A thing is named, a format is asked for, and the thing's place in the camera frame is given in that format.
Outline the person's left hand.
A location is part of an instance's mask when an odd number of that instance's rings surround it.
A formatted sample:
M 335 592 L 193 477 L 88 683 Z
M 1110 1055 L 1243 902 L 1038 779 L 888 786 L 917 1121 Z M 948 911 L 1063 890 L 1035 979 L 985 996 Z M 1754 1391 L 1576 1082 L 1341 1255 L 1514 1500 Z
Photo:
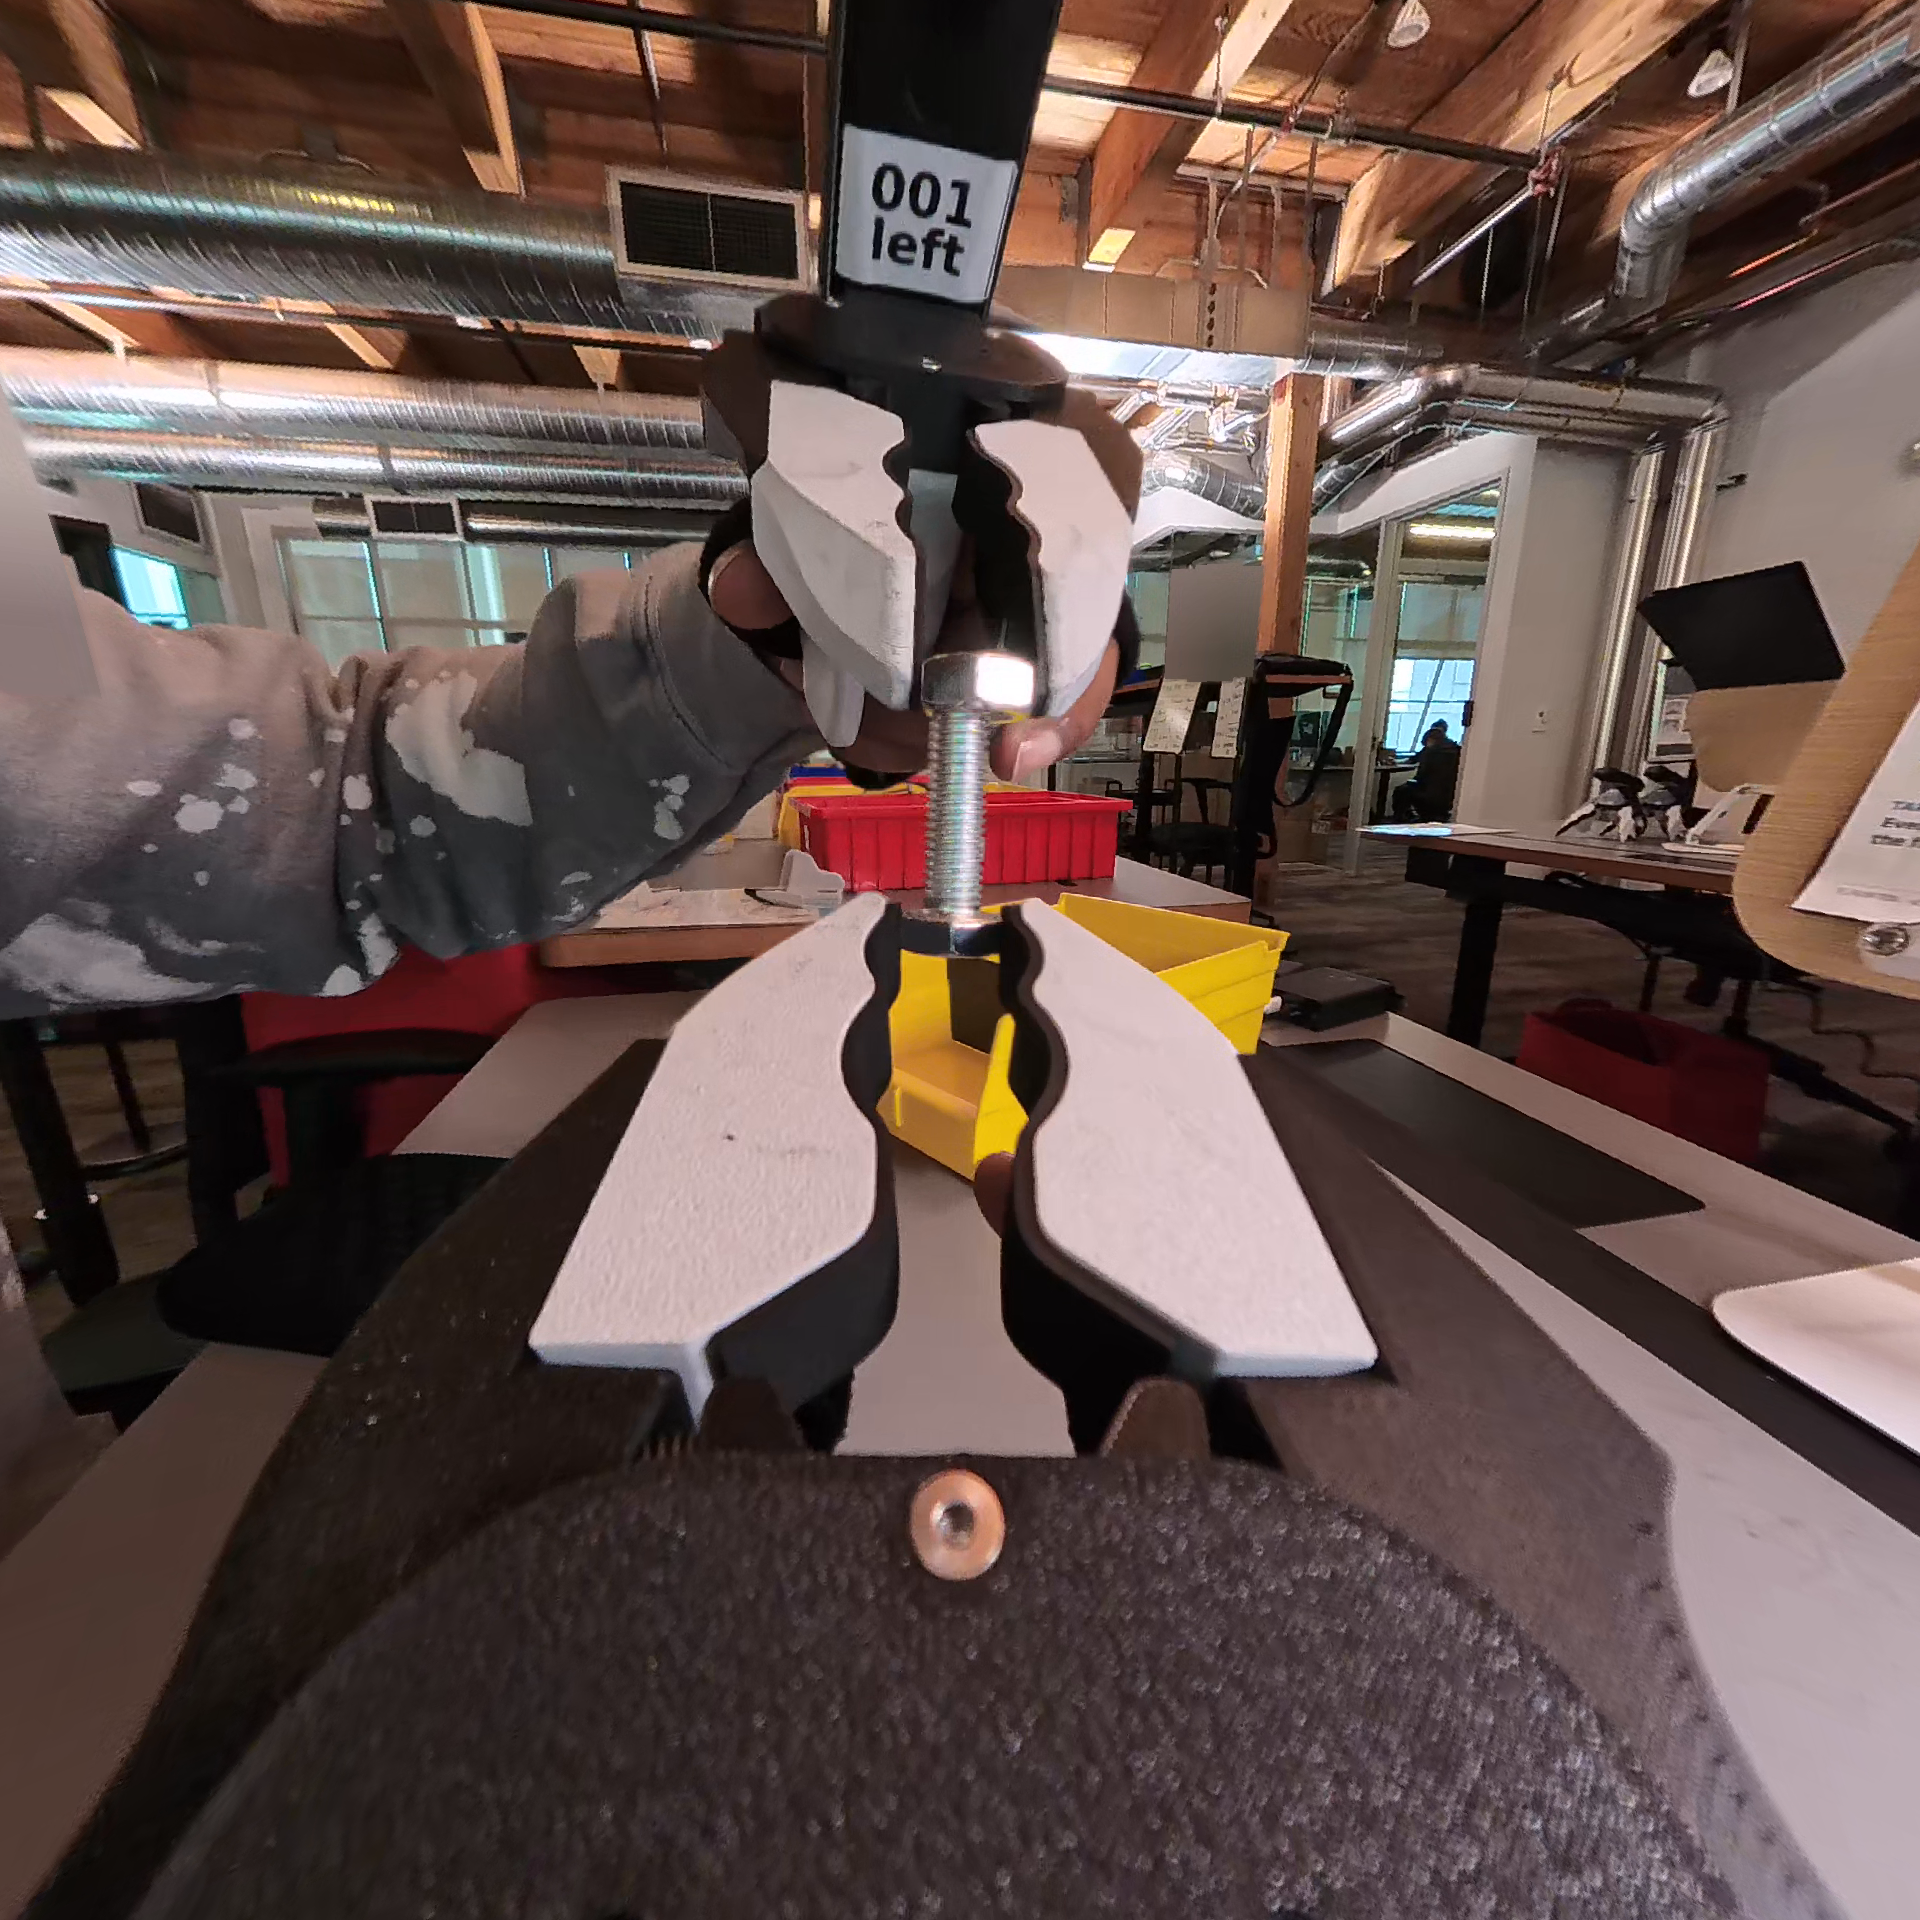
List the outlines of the person's left hand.
M 790 620 L 790 606 L 779 599 L 776 580 L 766 575 L 754 545 L 738 528 L 716 528 L 708 536 L 708 580 L 703 595 L 713 615 L 749 641 L 751 652 L 793 693 L 803 689 L 803 664 L 776 652 L 775 629 Z M 948 652 L 977 651 L 985 636 L 985 625 L 977 603 L 972 583 L 972 538 L 956 548 L 953 580 L 948 592 L 948 615 L 940 627 L 940 647 Z M 1031 779 L 1045 766 L 1075 754 L 1107 703 L 1113 698 L 1120 677 L 1120 647 L 1107 643 L 1091 686 L 1063 715 L 1030 715 L 998 726 L 988 737 L 988 766 L 998 779 Z M 864 698 L 863 728 L 838 758 L 876 776 L 914 776 L 928 766 L 929 754 L 929 717 L 925 712 L 891 712 Z

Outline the white instruction sheet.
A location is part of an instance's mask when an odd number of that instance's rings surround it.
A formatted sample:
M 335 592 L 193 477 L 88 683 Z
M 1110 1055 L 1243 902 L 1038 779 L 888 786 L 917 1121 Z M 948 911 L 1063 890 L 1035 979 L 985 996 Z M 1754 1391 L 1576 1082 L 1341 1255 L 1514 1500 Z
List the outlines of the white instruction sheet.
M 1793 907 L 1858 924 L 1917 924 L 1917 737 L 1905 735 L 1887 751 Z

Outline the person's left forearm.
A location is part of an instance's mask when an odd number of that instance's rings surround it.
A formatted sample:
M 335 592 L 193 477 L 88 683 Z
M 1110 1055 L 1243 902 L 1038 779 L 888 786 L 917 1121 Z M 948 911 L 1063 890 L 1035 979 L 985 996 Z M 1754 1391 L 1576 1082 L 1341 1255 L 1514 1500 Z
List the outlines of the person's left forearm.
M 663 548 L 566 577 L 515 647 L 340 665 L 76 589 L 99 689 L 2 698 L 2 1019 L 355 996 L 698 852 L 820 735 L 697 571 Z

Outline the ceiling vent grille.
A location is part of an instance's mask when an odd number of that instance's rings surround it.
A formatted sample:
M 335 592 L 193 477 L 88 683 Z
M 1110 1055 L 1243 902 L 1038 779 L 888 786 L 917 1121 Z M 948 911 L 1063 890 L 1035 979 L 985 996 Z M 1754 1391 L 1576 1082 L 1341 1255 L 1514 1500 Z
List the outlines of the ceiling vent grille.
M 615 271 L 636 280 L 812 292 L 808 194 L 606 168 Z

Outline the large silver air duct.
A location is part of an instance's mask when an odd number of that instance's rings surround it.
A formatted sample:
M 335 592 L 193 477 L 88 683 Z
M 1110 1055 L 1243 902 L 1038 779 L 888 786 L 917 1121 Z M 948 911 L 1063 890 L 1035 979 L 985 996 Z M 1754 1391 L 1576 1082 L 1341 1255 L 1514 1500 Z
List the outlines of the large silver air duct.
M 247 175 L 161 154 L 2 146 L 2 275 L 207 299 L 321 299 L 716 341 L 808 279 L 630 265 L 606 206 L 340 170 Z

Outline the wooden desk with black legs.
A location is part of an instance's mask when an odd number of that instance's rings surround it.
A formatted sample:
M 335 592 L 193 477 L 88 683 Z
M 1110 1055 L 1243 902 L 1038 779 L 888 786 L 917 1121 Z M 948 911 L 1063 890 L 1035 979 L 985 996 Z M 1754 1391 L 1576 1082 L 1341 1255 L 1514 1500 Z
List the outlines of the wooden desk with black legs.
M 1549 911 L 1615 927 L 1620 913 L 1646 921 L 1646 933 L 1667 958 L 1671 931 L 1707 943 L 1735 943 L 1731 958 L 1702 958 L 1703 974 L 1735 984 L 1723 1036 L 1749 1036 L 1754 979 L 1762 974 L 1757 948 L 1739 933 L 1731 907 L 1676 907 L 1671 898 L 1731 898 L 1735 865 L 1702 852 L 1646 852 L 1603 836 L 1526 836 L 1511 829 L 1450 826 L 1376 826 L 1356 829 L 1353 843 L 1403 849 L 1403 880 L 1431 884 L 1461 903 L 1461 940 L 1452 961 L 1452 996 L 1445 1040 L 1482 1045 L 1482 1021 L 1494 979 L 1501 913 L 1507 907 Z

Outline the black flat box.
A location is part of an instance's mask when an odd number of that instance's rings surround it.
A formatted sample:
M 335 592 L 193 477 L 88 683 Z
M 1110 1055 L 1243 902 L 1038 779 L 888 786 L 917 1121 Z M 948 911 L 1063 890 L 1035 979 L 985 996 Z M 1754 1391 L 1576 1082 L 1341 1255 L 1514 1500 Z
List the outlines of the black flat box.
M 1268 1014 L 1304 1031 L 1338 1031 L 1403 1009 L 1403 996 L 1377 975 L 1338 968 L 1280 963 Z

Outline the red plastic bin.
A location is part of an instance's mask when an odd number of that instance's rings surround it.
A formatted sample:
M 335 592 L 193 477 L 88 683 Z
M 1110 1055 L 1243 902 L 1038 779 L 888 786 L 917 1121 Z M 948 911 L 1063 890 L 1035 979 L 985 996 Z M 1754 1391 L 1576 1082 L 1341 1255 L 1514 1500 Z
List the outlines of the red plastic bin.
M 1110 880 L 1126 800 L 996 783 L 985 795 L 982 884 Z M 851 890 L 925 888 L 925 789 L 797 783 L 776 836 Z

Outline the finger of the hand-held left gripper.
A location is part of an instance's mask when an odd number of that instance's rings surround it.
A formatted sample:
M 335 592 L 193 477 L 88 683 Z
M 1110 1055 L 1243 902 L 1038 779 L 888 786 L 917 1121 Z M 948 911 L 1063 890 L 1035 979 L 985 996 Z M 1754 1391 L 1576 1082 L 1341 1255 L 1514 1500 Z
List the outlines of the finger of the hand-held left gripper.
M 799 625 L 812 715 L 911 706 L 920 560 L 900 456 L 897 414 L 830 386 L 769 382 L 754 552 Z
M 1093 683 L 1126 589 L 1137 462 L 1075 422 L 972 428 L 977 600 L 996 641 L 1031 660 L 1035 712 L 1063 715 Z

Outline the tall black standing desk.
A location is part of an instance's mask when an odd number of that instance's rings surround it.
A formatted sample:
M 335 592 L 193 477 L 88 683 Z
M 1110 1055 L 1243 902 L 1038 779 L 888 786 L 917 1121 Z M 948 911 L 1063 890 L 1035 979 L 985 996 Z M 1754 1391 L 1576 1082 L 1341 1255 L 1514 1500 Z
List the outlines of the tall black standing desk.
M 1233 754 L 1228 890 L 1251 898 L 1261 859 L 1276 849 L 1276 823 L 1307 802 L 1333 758 L 1333 743 L 1356 693 L 1353 665 L 1322 655 L 1261 652 L 1236 683 L 1241 728 Z M 1322 693 L 1333 712 L 1320 730 L 1301 795 L 1286 789 L 1301 698 Z

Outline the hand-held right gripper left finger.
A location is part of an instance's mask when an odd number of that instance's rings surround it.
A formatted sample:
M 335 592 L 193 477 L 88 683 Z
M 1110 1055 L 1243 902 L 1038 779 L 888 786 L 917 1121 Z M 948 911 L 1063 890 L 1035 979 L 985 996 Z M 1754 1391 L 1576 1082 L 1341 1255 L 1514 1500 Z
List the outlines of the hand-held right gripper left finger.
M 799 1410 L 897 1315 L 891 1085 L 900 911 L 879 894 L 751 961 L 678 1019 L 543 1304 L 562 1368 L 722 1382 Z

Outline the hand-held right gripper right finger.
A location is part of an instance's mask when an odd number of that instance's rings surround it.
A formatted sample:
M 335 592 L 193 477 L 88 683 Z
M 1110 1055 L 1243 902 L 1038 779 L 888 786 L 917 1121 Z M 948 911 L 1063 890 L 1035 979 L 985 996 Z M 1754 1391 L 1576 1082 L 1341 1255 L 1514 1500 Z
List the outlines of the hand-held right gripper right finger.
M 1001 1005 L 1026 1126 L 998 1257 L 1001 1327 L 1107 1427 L 1143 1377 L 1377 1364 L 1236 1047 L 1173 986 L 1050 903 L 1001 913 Z

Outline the silver hex bolt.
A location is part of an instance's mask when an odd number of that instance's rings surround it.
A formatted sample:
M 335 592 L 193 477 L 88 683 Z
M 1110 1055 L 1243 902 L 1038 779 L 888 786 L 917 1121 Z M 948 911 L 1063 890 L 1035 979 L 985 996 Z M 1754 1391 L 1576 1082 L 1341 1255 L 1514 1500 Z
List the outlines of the silver hex bolt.
M 1005 651 L 940 652 L 925 664 L 928 715 L 925 903 L 981 907 L 985 783 L 996 728 L 1035 703 L 1035 665 Z

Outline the black mesh office chair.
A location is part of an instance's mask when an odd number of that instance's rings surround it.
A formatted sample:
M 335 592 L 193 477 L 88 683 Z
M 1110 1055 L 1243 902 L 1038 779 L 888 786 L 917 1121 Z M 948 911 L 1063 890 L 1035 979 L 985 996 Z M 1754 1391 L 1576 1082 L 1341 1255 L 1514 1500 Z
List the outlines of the black mesh office chair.
M 209 1342 L 335 1353 L 500 1166 L 371 1157 L 361 1126 L 361 1090 L 460 1079 L 494 1047 L 486 1036 L 371 1030 L 247 1047 L 237 1000 L 76 1014 L 84 1042 L 171 1040 L 182 1067 L 200 1239 L 172 1266 L 121 1284 L 39 1047 L 48 1021 L 2 1021 L 2 1093 L 55 1276 L 76 1304 L 48 1337 L 48 1357 L 79 1391 L 172 1376 Z

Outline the yellow plastic bin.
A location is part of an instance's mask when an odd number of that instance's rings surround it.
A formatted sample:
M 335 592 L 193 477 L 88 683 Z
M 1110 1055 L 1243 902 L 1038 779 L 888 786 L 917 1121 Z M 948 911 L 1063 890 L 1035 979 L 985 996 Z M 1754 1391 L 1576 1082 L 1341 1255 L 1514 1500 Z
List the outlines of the yellow plastic bin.
M 1236 1051 L 1255 1051 L 1286 943 L 1283 931 L 1081 890 L 1055 907 L 1167 979 Z M 1001 1011 L 996 958 L 900 952 L 891 1085 L 883 1097 L 883 1122 L 894 1140 L 964 1179 L 982 1158 L 1011 1153 L 1026 1109 L 1010 1085 L 1010 1059 L 1011 1021 Z

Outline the grey table with wooden edge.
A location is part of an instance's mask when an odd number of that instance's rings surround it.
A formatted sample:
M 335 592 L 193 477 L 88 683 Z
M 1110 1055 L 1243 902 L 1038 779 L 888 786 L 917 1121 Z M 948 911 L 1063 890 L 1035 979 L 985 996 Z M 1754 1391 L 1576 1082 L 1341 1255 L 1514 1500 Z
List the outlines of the grey table with wooden edge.
M 732 843 L 690 859 L 668 874 L 676 888 L 751 888 L 779 880 L 785 849 L 776 843 Z M 1185 911 L 1195 918 L 1217 918 L 1246 924 L 1251 902 L 1204 882 L 1117 859 L 1110 880 L 1088 882 L 1005 882 L 985 888 L 982 903 L 1005 903 L 1019 898 L 1059 902 L 1063 890 L 1088 898 L 1113 898 L 1126 903 L 1148 903 L 1159 911 Z M 535 948 L 538 963 L 552 971 L 580 968 L 646 968 L 646 963 L 732 963 L 751 961 L 786 940 L 793 927 L 690 927 L 690 931 L 616 931 L 606 924 L 578 924 Z

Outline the bent silver air duct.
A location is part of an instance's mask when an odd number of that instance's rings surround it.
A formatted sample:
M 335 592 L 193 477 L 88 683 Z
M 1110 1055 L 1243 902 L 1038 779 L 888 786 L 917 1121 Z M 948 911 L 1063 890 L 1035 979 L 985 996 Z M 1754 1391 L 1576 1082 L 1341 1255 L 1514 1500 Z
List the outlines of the bent silver air duct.
M 1917 2 L 1676 146 L 1622 209 L 1603 314 L 1633 320 L 1659 308 L 1703 213 L 1822 154 L 1910 96 L 1917 96 Z

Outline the wooden document stand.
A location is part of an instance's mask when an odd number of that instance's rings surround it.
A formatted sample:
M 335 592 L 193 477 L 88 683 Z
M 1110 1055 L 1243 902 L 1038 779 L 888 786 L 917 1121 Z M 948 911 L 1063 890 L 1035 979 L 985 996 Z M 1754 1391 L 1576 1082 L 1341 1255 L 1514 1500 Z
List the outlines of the wooden document stand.
M 1860 789 L 1917 737 L 1917 560 L 1847 655 L 1762 826 L 1737 862 L 1737 918 L 1789 968 L 1917 1000 L 1917 924 L 1858 924 L 1793 907 Z M 1716 1327 L 1812 1394 L 1917 1454 L 1917 1257 L 1831 1269 L 1713 1300 Z

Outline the dark red storage bin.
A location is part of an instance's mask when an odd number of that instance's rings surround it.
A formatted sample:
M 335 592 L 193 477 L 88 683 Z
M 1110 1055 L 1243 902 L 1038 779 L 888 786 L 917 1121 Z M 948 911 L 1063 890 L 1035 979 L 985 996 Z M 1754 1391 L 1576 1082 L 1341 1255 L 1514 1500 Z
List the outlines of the dark red storage bin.
M 1754 1042 L 1563 1000 L 1526 1014 L 1517 1067 L 1723 1158 L 1761 1157 L 1770 1071 Z

